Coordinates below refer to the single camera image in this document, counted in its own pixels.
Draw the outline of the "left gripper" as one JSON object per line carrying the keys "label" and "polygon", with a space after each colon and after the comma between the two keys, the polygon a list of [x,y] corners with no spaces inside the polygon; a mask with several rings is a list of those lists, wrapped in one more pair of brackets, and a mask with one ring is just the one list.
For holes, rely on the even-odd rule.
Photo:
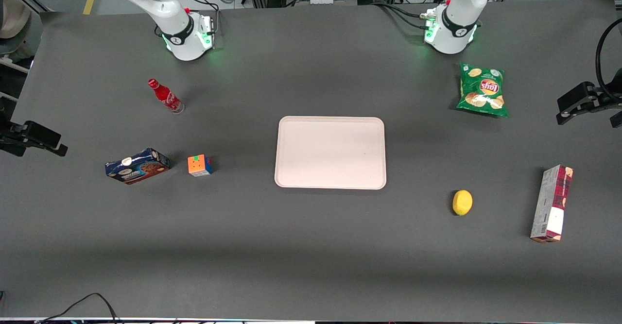
{"label": "left gripper", "polygon": [[606,84],[605,87],[597,88],[597,106],[595,107],[595,112],[619,110],[617,114],[609,118],[609,122],[613,128],[620,128],[622,126],[621,99],[621,84]]}

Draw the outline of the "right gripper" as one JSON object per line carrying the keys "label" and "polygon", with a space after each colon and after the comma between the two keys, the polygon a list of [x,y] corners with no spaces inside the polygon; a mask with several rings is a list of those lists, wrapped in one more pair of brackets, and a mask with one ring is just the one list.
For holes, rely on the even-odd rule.
{"label": "right gripper", "polygon": [[23,156],[25,153],[24,139],[21,136],[21,125],[0,121],[0,149],[14,156]]}

